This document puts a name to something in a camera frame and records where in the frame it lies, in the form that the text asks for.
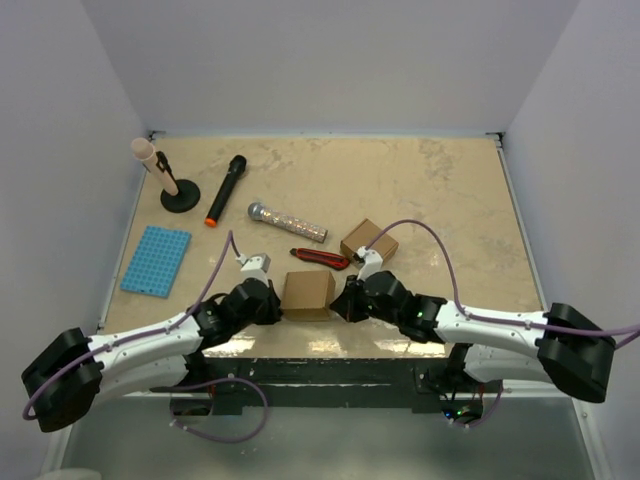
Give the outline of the small cardboard box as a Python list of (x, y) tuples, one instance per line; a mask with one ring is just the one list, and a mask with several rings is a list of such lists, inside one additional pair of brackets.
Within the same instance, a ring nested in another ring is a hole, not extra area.
[(281, 300), (283, 315), (289, 321), (328, 321), (334, 291), (335, 280), (329, 271), (288, 272)]

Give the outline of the taped cardboard box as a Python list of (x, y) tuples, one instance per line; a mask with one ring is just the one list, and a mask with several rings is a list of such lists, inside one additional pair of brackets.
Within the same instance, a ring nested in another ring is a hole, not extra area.
[(368, 218), (363, 219), (340, 241), (340, 251), (351, 262), (356, 261), (360, 247), (366, 247), (375, 240), (372, 248), (377, 251), (383, 262), (390, 260), (399, 248), (399, 243), (388, 233), (380, 235), (382, 229)]

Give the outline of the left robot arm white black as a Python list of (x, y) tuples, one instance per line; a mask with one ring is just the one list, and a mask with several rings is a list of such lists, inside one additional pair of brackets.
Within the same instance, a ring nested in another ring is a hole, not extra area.
[(271, 281), (247, 279), (228, 293), (199, 300), (168, 320), (120, 334), (59, 334), (21, 375), (22, 416), (40, 430), (61, 430), (104, 401), (138, 391), (196, 392), (213, 373), (205, 350), (251, 325), (281, 319)]

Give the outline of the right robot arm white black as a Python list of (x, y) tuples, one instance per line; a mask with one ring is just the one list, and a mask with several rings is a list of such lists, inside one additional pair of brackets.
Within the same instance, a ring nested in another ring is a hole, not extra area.
[(615, 340), (570, 305), (548, 311), (460, 308), (442, 297), (414, 294), (389, 271), (348, 276), (330, 308), (347, 322), (369, 318), (394, 325), (418, 343), (449, 343), (448, 386), (469, 392), (500, 380), (546, 382), (582, 401), (605, 400)]

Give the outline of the red black utility knife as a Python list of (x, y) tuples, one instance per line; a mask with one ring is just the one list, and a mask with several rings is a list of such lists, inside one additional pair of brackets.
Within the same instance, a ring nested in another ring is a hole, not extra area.
[(289, 253), (303, 262), (322, 265), (336, 271), (345, 270), (350, 265), (350, 260), (347, 257), (325, 251), (292, 248)]

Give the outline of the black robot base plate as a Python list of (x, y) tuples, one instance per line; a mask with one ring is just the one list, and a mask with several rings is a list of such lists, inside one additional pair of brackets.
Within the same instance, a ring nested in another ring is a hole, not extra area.
[(455, 374), (445, 358), (205, 358), (187, 364), (182, 386), (220, 378), (257, 385), (271, 407), (398, 408), (438, 413), (445, 401), (461, 405), (471, 394), (495, 393)]

